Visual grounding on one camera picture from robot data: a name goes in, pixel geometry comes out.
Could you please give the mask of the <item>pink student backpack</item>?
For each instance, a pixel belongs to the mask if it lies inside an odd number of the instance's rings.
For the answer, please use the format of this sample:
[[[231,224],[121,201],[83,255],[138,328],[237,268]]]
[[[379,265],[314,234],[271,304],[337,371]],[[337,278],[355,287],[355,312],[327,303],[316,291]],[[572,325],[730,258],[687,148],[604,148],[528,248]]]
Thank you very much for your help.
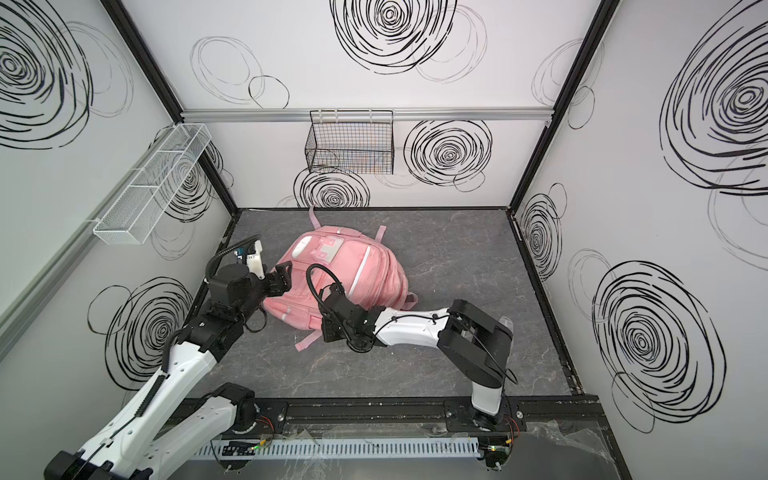
[[[318,263],[341,281],[347,298],[366,309],[373,306],[410,310],[418,297],[409,290],[404,269],[395,254],[382,243],[386,232],[380,226],[375,237],[340,226],[323,226],[309,211],[313,229],[301,235],[280,258],[292,263],[291,289],[264,301],[265,310],[284,323],[310,334],[295,345],[307,349],[321,336],[321,313],[310,293],[306,272]]]

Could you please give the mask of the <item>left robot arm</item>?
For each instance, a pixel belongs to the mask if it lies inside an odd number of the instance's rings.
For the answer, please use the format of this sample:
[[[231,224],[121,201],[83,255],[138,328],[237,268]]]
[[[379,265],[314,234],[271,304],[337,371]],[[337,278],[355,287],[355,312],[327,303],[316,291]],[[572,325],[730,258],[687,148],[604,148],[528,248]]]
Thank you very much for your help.
[[[246,264],[223,266],[210,279],[210,297],[199,314],[163,347],[151,379],[77,452],[57,453],[44,469],[45,478],[166,479],[216,436],[248,433],[262,423],[253,391],[226,383],[202,397],[170,431],[161,430],[243,335],[264,300],[291,286],[291,262],[263,276]]]

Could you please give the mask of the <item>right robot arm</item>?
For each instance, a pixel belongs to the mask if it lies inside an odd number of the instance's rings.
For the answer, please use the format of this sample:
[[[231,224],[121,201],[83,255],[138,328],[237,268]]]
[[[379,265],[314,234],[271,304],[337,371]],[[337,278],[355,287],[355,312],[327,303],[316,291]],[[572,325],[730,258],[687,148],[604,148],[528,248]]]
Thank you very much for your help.
[[[517,381],[508,367],[514,334],[501,321],[462,299],[447,308],[411,312],[384,306],[366,309],[337,284],[313,297],[325,342],[342,340],[360,354],[395,345],[437,349],[471,381],[470,424],[489,431],[501,423],[505,386]]]

